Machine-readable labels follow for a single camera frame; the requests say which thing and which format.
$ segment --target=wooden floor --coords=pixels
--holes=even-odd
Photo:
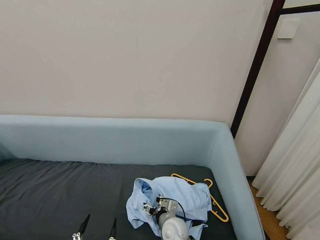
[[[288,230],[285,227],[279,226],[279,220],[276,219],[276,212],[268,211],[264,209],[260,202],[262,198],[256,197],[256,193],[258,190],[254,188],[251,185],[251,181],[249,181],[249,185],[254,197],[256,208],[258,209],[262,226],[266,232],[266,234],[269,236],[271,240],[287,240],[286,234],[288,233]]]

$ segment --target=light blue bed frame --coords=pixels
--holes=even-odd
[[[237,239],[265,240],[234,140],[222,122],[0,115],[0,160],[12,158],[207,167]]]

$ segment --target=orange hanger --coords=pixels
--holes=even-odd
[[[193,185],[193,184],[196,184],[195,181],[192,181],[192,180],[190,180],[190,179],[188,179],[188,178],[186,178],[186,177],[184,177],[184,176],[181,176],[181,175],[179,175],[179,174],[177,174],[177,173],[172,173],[172,174],[171,174],[171,177],[177,177],[177,178],[180,178],[180,179],[184,179],[184,180],[186,180],[187,183],[192,184],[192,185]],[[214,184],[214,183],[212,182],[212,180],[209,179],[209,178],[205,178],[204,181],[205,181],[205,182],[210,182],[210,184],[208,185],[208,188],[211,188],[211,187],[213,186],[213,184]],[[215,200],[215,198],[214,198],[211,194],[210,194],[210,197],[211,197],[211,200],[212,200],[212,204],[213,204],[214,206],[217,206],[217,207],[221,210],[221,212],[223,213],[223,215],[225,216],[225,218],[222,218],[221,216],[219,216],[217,211],[211,210],[211,213],[213,213],[213,214],[214,214],[218,219],[220,219],[222,222],[224,222],[224,223],[228,222],[228,221],[229,221],[229,217],[228,217],[228,215],[226,214],[226,212],[222,209],[222,207],[219,205],[219,203]]]

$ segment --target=beige wall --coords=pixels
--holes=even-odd
[[[0,1],[0,113],[232,122],[263,0]]]
[[[314,3],[288,0],[285,6]],[[285,18],[300,19],[292,40],[277,39]],[[263,164],[320,58],[319,12],[282,16],[277,27],[235,138],[247,176]]]

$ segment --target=robotic arm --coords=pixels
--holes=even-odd
[[[186,224],[186,215],[182,206],[175,200],[170,198],[156,199],[159,208],[143,204],[142,210],[147,214],[155,216],[157,223],[161,229],[161,239],[163,240],[191,240],[189,237],[189,229]],[[184,220],[176,217],[178,206],[180,205]]]
[[[83,240],[83,235],[85,234],[88,222],[90,219],[90,214],[85,218],[83,223],[81,223],[78,232],[72,234],[72,240]],[[114,219],[111,232],[109,235],[109,240],[116,240],[116,232],[117,232],[117,218]]]

